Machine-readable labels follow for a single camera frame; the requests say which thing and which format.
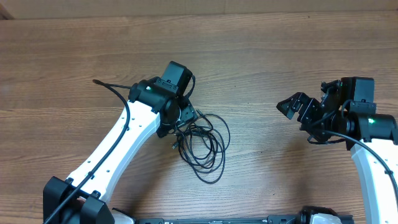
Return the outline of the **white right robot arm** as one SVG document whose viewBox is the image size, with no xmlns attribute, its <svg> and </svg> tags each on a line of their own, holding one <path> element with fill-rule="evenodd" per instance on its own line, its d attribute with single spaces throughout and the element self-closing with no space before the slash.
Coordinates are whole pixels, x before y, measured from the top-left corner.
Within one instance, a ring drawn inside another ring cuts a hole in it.
<svg viewBox="0 0 398 224">
<path fill-rule="evenodd" d="M 397 223 L 397 121 L 378 114 L 375 81 L 343 77 L 323 82 L 320 100 L 297 92 L 276 108 L 298 114 L 310 144 L 345 143 L 357 168 L 367 223 Z"/>
</svg>

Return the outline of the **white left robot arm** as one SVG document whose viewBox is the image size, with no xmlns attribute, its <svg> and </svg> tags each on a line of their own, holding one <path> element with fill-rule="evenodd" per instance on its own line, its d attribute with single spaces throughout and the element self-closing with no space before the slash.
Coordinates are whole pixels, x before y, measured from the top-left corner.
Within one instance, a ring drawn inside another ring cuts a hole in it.
<svg viewBox="0 0 398 224">
<path fill-rule="evenodd" d="M 171 61 L 161 77 L 129 87 L 123 112 L 91 155 L 65 180 L 52 177 L 43 190 L 44 223 L 135 223 L 109 208 L 116 185 L 140 147 L 153 135 L 169 132 L 198 116 L 190 103 L 195 76 Z"/>
</svg>

